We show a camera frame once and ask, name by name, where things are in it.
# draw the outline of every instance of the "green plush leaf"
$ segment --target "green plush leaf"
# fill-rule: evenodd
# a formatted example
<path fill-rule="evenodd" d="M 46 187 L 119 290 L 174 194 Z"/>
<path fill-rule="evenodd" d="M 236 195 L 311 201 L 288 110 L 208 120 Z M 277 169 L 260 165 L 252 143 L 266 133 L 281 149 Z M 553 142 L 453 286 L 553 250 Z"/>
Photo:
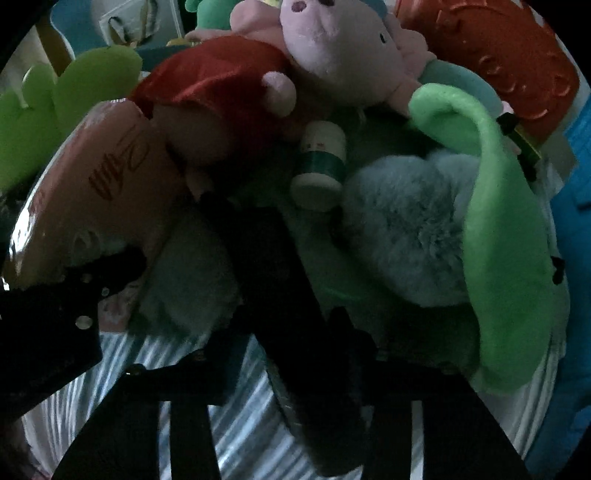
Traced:
<path fill-rule="evenodd" d="M 449 130 L 450 118 L 478 132 L 480 170 L 463 231 L 464 275 L 480 326 L 473 380 L 486 390 L 514 391 L 537 369 L 553 324 L 553 267 L 540 207 L 499 125 L 473 96 L 432 83 L 415 92 L 409 109 L 416 126 L 447 147 L 463 135 Z"/>
<path fill-rule="evenodd" d="M 22 96 L 28 106 L 53 110 L 53 87 L 56 75 L 47 64 L 34 65 L 22 80 Z"/>
<path fill-rule="evenodd" d="M 10 129 L 10 138 L 0 143 L 0 192 L 43 168 L 62 139 L 53 109 L 24 109 Z"/>
<path fill-rule="evenodd" d="M 53 90 L 62 134 L 69 135 L 97 103 L 127 97 L 138 83 L 141 68 L 141 57 L 129 47 L 96 48 L 81 54 Z"/>
<path fill-rule="evenodd" d="M 21 100 L 12 90 L 0 95 L 0 143 L 11 136 L 14 122 L 22 115 Z"/>

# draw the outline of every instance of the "light green plush fabric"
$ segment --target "light green plush fabric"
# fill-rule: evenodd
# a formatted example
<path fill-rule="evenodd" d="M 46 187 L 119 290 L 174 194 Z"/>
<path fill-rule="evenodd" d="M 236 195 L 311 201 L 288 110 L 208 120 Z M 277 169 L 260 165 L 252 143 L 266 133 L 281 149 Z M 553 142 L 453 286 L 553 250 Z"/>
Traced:
<path fill-rule="evenodd" d="M 548 348 L 552 273 L 540 207 L 495 120 L 473 96 L 424 85 L 410 102 L 415 125 L 448 148 L 480 154 L 463 233 L 464 273 L 480 326 L 476 386 L 513 391 L 531 379 Z M 479 151 L 453 130 L 454 118 L 478 132 Z"/>
<path fill-rule="evenodd" d="M 443 60 L 430 61 L 419 78 L 422 84 L 438 83 L 459 88 L 478 99 L 493 118 L 503 113 L 503 103 L 495 89 L 476 73 Z M 463 115 L 440 112 L 436 128 L 429 128 L 433 138 L 452 150 L 478 156 L 480 138 L 474 122 Z"/>
<path fill-rule="evenodd" d="M 33 66 L 16 92 L 0 96 L 0 194 L 43 168 L 97 103 L 126 97 L 142 59 L 131 48 L 96 48 L 80 55 L 56 79 L 51 66 Z"/>

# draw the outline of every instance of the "red plush clothing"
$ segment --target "red plush clothing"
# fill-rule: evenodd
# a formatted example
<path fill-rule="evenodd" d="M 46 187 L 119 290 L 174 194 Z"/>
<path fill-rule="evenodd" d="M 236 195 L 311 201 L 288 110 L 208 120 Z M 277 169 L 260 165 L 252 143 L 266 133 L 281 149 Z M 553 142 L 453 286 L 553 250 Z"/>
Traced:
<path fill-rule="evenodd" d="M 147 117 L 155 103 L 200 105 L 224 119 L 252 153 L 278 132 L 278 119 L 262 107 L 267 72 L 286 73 L 281 50 L 238 35 L 187 48 L 158 65 L 129 96 Z"/>

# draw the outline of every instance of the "stuffed animal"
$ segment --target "stuffed animal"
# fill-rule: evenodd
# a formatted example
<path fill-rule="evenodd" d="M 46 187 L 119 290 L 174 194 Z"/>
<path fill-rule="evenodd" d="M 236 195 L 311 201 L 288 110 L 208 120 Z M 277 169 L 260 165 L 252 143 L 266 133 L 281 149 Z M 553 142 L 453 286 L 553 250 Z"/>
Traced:
<path fill-rule="evenodd" d="M 29 69 L 22 107 L 14 91 L 0 96 L 0 192 L 34 176 L 97 103 L 128 95 L 137 85 L 140 56 L 122 46 L 81 54 L 59 78 L 49 65 Z"/>
<path fill-rule="evenodd" d="M 462 232 L 478 168 L 474 156 L 436 151 L 358 170 L 343 189 L 349 248 L 390 290 L 421 307 L 468 303 Z"/>
<path fill-rule="evenodd" d="M 435 56 L 422 35 L 361 0 L 287 0 L 280 21 L 307 83 L 338 105 L 386 103 L 408 116 L 418 77 Z"/>
<path fill-rule="evenodd" d="M 230 30 L 230 13 L 236 0 L 187 0 L 185 10 L 197 14 L 197 28 Z"/>
<path fill-rule="evenodd" d="M 217 173 L 239 175 L 278 134 L 277 119 L 295 107 L 289 66 L 278 48 L 228 35 L 168 58 L 129 98 L 152 118 L 189 173 L 239 150 L 239 161 Z"/>

